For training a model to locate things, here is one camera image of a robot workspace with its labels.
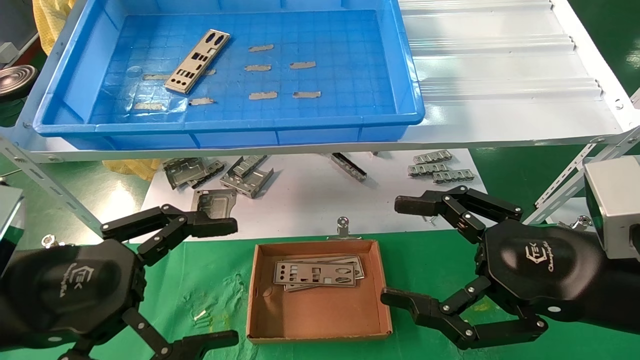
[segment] metal bracket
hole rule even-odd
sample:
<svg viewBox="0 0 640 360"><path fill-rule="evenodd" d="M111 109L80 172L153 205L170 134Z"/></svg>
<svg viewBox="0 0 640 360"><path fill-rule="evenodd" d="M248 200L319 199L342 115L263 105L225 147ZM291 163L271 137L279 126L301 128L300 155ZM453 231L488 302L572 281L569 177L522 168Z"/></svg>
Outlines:
<svg viewBox="0 0 640 360"><path fill-rule="evenodd" d="M539 208L551 194L562 184L562 182L569 176L575 169L582 169L582 162L584 158L591 152L591 150L598 145L597 143L590 143L580 151L580 153L567 165L567 167L560 173L556 180L545 190L545 192L536 200L536 208Z"/></svg>
<svg viewBox="0 0 640 360"><path fill-rule="evenodd" d="M100 234L100 221L79 202L64 186L55 181L47 172L40 168L31 158L0 135L0 153L21 168L27 176L39 184L49 195L61 201L62 205L71 211L80 221L96 234Z"/></svg>
<svg viewBox="0 0 640 360"><path fill-rule="evenodd" d="M624 138L622 138L622 140L617 144L607 145L607 147L605 147L602 151L600 151L591 160L591 162L615 159L615 158L619 158L620 156L623 156L627 151L629 151L629 149L631 149L636 144L639 137L640 137L640 126L634 128L633 130L628 131L626 133L626 136L624 136ZM522 223L525 225L536 225L536 224L542 223L542 221L544 221L551 214L553 214L553 212L557 208L562 206L567 200L571 199L571 197L573 197L583 187L584 187L584 167L579 168L576 174L571 176L571 178L569 178L569 180L567 180L555 193L553 193L542 204L540 204L540 206L538 206L538 209L534 211L531 215L529 215L529 217L527 217Z"/></svg>

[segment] brown cardboard tray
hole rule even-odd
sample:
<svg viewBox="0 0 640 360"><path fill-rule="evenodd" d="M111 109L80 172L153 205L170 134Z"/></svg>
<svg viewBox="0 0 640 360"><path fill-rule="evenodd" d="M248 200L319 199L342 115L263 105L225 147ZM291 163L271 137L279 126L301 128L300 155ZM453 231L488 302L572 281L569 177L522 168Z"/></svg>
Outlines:
<svg viewBox="0 0 640 360"><path fill-rule="evenodd" d="M355 288L322 286L284 291L273 284L276 261L319 256L360 256L366 277ZM256 245L246 321L255 344L291 341L374 340L392 332L389 308L380 302L385 286L375 240L327 240Z"/></svg>

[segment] small metal strip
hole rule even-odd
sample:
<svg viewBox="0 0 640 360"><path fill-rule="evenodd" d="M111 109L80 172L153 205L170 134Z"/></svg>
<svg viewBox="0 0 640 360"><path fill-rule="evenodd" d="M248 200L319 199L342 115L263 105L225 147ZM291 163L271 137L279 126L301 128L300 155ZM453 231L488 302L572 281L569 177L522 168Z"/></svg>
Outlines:
<svg viewBox="0 0 640 360"><path fill-rule="evenodd" d="M309 69L312 67L316 67L316 62L315 61L303 61L303 62L299 62L299 63L291 63L290 68L294 69L294 70L298 70L298 69Z"/></svg>

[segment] robotic hand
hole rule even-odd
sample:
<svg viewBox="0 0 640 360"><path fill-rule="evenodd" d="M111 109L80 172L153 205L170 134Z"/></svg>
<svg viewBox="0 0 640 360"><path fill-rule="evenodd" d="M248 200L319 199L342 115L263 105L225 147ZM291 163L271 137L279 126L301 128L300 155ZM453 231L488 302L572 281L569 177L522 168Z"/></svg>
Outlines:
<svg viewBox="0 0 640 360"><path fill-rule="evenodd" d="M147 285L145 266L156 264L188 236L235 233L235 219L211 220L201 211L163 205L101 229L104 242L98 245L13 252L6 268L0 268L0 352L75 342L59 360L92 360L89 353L95 345L127 326L155 352L154 360L201 360L209 350L238 343L236 331L168 343L138 312ZM137 254L122 244L155 230ZM5 254L15 248L2 242Z"/></svg>
<svg viewBox="0 0 640 360"><path fill-rule="evenodd" d="M418 326L436 329L458 348L534 341L548 329L540 317L585 322L640 334L640 263L609 259L595 233L519 222L521 209L459 186L399 196L398 213L442 215L472 244L477 278L444 301L385 288L382 303L406 309ZM473 213L498 224L486 228ZM517 320L471 325L460 318L488 296Z"/></svg>

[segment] green mat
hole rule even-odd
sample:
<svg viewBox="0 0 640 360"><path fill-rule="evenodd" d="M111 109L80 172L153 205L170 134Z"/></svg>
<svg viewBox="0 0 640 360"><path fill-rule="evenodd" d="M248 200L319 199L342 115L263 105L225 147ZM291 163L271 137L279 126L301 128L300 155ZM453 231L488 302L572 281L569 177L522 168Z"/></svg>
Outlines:
<svg viewBox="0 0 640 360"><path fill-rule="evenodd" d="M388 286L428 293L440 299L474 277L476 247L455 231L377 234ZM148 286L140 307L169 341L208 331L235 329L236 347L213 350L206 359L637 359L640 338L581 323L550 321L550 329L536 342L460 351L439 332L414 326L406 311L392 309L394 333L382 341L351 343L295 343L252 345L244 337L247 291L254 246L258 243L323 240L324 237L209 241L183 243L170 256L147 270ZM206 309L209 328L195 328L193 317ZM485 298L468 309L471 323L504 320L507 316ZM47 350L16 350L2 360L57 359L70 345ZM97 347L99 360L147 360L151 350L126 329Z"/></svg>

